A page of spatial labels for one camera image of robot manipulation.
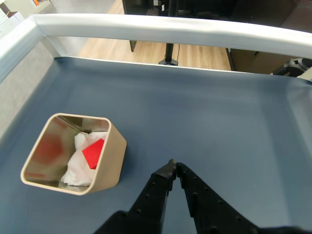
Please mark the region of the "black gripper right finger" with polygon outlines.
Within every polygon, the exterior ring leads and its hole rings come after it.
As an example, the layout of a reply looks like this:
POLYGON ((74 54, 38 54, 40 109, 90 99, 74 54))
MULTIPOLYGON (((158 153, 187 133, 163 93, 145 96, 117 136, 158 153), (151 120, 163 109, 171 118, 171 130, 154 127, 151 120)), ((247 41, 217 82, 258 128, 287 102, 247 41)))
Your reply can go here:
POLYGON ((177 177, 198 234, 260 233, 256 225, 222 199, 185 164, 177 164, 177 177))

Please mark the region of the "gripper black left finger with grey taped tip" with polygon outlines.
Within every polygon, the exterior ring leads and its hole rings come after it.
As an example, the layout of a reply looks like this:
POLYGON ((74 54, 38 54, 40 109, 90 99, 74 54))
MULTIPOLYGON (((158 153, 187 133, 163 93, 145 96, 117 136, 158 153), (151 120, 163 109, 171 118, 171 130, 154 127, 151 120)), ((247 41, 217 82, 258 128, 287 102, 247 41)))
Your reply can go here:
POLYGON ((102 224, 97 234, 160 234, 169 192, 176 179, 177 161, 171 159, 151 174, 129 211, 117 211, 102 224))

